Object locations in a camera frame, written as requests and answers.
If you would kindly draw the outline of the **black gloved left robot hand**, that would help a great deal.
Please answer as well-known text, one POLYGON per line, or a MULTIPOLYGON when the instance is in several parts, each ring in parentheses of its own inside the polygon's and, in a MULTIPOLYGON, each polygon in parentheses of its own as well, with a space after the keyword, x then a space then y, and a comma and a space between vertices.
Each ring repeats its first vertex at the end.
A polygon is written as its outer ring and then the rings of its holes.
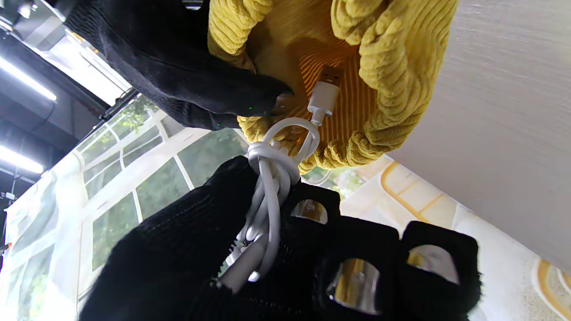
POLYGON ((238 293, 216 280, 258 179, 247 158, 153 214, 110 253, 81 321, 467 321, 482 282, 475 238, 419 221, 396 228, 340 214, 337 192, 298 183, 282 205, 269 273, 238 293), (379 272, 366 313, 331 299, 340 266, 379 272))

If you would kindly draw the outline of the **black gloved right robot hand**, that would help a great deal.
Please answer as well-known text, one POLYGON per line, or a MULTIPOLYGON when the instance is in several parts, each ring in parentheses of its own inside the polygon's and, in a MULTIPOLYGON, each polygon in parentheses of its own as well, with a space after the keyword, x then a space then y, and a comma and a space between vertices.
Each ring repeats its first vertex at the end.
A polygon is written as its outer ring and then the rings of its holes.
POLYGON ((139 93, 183 126, 238 128, 238 116, 269 116, 283 82, 211 55, 208 1, 74 0, 58 3, 65 26, 85 39, 139 93))

